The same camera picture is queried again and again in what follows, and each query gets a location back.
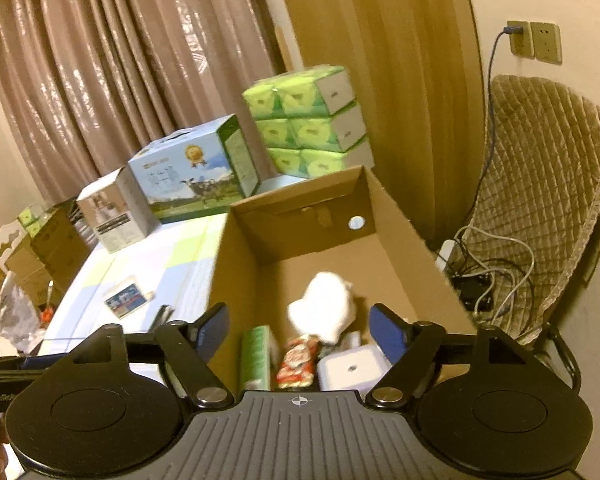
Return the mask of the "black comb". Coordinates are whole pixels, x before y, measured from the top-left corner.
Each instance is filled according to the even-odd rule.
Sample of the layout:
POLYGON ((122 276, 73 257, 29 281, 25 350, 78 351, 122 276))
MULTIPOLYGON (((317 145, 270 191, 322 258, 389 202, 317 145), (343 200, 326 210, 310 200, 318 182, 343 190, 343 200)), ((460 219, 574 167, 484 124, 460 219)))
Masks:
POLYGON ((154 332, 159 326, 166 324, 166 322, 170 320, 173 311, 174 309, 171 306, 169 306, 168 304, 163 304, 159 308, 154 320, 151 323, 149 330, 151 332, 154 332))

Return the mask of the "white square night light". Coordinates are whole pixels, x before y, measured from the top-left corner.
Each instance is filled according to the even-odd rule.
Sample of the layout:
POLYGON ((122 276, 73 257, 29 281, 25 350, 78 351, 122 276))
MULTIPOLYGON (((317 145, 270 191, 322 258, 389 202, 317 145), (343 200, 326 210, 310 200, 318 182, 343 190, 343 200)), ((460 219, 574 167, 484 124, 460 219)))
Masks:
POLYGON ((377 346, 364 344, 321 359, 317 363, 317 376, 322 391, 355 390, 366 396, 389 368, 377 346))

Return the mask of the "green white small box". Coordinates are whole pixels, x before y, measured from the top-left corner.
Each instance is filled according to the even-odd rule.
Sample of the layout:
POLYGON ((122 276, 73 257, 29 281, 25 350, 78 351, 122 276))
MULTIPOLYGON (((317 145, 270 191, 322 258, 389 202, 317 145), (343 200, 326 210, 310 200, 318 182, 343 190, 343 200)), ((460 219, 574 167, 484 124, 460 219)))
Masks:
POLYGON ((242 390, 273 391, 279 364, 279 345, 271 327, 259 325, 242 334, 239 387, 242 390))

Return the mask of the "blue white card pack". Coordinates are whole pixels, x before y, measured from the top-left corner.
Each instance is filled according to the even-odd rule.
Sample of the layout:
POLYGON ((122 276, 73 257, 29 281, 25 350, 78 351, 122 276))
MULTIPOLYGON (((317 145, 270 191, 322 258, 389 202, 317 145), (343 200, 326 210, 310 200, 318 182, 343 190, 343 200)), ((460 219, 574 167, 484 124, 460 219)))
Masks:
POLYGON ((117 317, 124 318, 147 300, 137 284, 125 285, 105 299, 107 308, 117 317))

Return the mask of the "white knit sock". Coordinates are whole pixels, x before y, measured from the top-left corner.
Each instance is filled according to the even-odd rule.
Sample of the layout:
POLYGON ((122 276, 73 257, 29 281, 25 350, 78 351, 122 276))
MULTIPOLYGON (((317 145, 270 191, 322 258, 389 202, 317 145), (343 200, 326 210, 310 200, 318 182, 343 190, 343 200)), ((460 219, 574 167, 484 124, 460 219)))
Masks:
POLYGON ((332 272, 318 272, 303 296, 288 304, 287 316, 299 335, 336 344, 355 320, 351 284, 332 272))

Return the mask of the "red orange snack packet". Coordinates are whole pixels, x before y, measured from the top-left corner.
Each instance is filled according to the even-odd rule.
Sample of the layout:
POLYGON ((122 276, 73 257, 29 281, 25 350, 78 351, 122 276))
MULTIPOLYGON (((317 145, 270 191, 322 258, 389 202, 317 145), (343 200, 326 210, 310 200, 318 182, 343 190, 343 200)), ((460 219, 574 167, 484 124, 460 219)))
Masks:
POLYGON ((286 352, 276 374, 280 390, 305 389, 313 385, 320 340, 303 335, 287 342, 286 352))

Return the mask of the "crumpled white plastic bag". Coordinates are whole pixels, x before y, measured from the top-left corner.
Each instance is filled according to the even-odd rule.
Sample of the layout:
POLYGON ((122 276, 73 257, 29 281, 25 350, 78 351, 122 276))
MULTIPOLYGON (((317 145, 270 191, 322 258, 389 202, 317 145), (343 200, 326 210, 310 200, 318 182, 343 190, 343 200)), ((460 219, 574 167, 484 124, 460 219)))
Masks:
POLYGON ((0 336, 19 353, 31 354, 44 337, 40 311, 8 271, 0 289, 0 336))

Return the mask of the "checked bed sheet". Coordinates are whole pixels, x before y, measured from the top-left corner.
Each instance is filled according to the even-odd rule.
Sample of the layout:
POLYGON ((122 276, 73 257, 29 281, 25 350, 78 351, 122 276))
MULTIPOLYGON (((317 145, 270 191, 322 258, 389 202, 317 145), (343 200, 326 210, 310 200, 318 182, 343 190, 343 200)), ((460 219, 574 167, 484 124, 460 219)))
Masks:
POLYGON ((114 254, 98 245, 76 274, 46 330, 40 353, 65 353, 108 323, 145 333, 166 304, 172 318, 193 322, 207 309, 226 215, 163 224, 114 254), (146 302, 117 318, 106 300, 134 285, 146 302))

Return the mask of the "white power strip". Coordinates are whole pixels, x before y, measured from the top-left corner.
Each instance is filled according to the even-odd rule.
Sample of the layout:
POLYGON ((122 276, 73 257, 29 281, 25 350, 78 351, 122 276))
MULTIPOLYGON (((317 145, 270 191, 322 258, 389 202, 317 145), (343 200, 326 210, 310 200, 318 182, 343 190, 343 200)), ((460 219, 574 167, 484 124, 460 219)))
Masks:
POLYGON ((464 252, 457 240, 445 240, 437 252, 436 266, 444 273, 453 274, 463 264, 464 252))

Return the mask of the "open cardboard box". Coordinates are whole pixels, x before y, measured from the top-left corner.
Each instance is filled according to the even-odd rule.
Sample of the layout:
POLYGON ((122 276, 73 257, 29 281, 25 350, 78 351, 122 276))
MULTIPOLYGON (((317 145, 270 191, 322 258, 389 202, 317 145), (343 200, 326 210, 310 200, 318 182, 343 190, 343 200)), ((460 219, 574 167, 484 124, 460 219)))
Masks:
POLYGON ((242 335, 266 325, 278 344, 296 332, 288 304, 318 272, 352 286, 355 330, 385 304, 407 321, 450 333, 475 327, 410 220, 364 167, 306 180, 230 207, 215 258, 208 304, 228 307, 230 329, 210 367, 230 392, 239 385, 242 335))

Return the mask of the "brown cardboard boxes stack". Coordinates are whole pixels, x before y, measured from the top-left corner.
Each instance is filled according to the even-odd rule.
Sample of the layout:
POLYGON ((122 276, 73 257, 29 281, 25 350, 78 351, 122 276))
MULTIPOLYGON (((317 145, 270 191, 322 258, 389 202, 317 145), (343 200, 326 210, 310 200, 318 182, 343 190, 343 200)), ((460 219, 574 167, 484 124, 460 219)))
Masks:
POLYGON ((46 304, 48 285, 53 283, 50 304, 59 307, 91 248, 66 208, 45 211, 44 216, 30 231, 19 220, 0 227, 0 269, 15 274, 16 283, 35 307, 46 304))

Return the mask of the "white beige product box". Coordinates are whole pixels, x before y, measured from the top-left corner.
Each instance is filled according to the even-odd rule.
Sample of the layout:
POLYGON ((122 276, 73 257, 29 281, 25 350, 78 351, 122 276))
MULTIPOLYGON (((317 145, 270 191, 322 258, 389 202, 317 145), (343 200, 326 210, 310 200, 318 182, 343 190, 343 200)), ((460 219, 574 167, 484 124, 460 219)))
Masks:
POLYGON ((76 204, 110 254, 144 240, 159 225, 128 166, 87 185, 76 204))

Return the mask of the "blue milk carton case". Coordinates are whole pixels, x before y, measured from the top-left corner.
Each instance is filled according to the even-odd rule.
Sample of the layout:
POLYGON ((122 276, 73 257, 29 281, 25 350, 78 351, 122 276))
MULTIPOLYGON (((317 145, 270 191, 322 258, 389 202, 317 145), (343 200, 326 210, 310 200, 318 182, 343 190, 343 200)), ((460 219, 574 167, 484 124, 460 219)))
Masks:
POLYGON ((155 140, 129 160, 129 167, 162 223, 228 211, 260 184, 235 115, 155 140))

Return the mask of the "quilted beige chair cover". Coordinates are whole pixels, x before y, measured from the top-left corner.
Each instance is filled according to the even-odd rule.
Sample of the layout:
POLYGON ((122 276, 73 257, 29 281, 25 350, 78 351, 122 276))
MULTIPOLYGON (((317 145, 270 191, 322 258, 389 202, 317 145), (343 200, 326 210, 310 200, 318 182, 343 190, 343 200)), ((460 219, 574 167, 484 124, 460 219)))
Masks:
POLYGON ((541 77, 491 84, 496 143, 460 237, 495 277, 484 315, 522 344, 539 336, 600 218, 600 106, 541 77))

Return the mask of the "green tissue pack stack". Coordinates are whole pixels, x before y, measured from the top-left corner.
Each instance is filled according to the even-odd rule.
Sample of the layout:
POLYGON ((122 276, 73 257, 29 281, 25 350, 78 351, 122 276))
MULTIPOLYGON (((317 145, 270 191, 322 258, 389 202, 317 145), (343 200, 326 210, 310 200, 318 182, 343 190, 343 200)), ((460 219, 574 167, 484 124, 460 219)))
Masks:
POLYGON ((316 178, 375 166, 348 71, 317 65, 256 81, 242 92, 281 174, 316 178))

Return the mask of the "brown curtain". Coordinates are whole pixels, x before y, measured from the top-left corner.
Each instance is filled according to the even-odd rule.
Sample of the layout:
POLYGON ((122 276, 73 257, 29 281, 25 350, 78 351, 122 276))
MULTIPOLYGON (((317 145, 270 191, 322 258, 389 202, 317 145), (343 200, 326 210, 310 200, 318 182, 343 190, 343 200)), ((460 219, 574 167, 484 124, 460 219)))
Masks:
POLYGON ((226 114, 269 177, 242 94, 281 65, 265 0, 0 0, 0 103, 50 204, 226 114))

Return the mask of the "wall socket plate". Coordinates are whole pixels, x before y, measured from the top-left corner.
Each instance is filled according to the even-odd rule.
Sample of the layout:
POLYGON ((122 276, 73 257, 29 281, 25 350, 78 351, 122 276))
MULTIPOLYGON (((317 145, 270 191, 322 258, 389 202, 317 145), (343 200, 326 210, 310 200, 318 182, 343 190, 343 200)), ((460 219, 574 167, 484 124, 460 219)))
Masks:
POLYGON ((508 21, 509 49, 517 58, 534 58, 530 24, 527 21, 508 21))
POLYGON ((531 22, 534 57, 537 61, 562 65, 562 37, 554 23, 531 22))

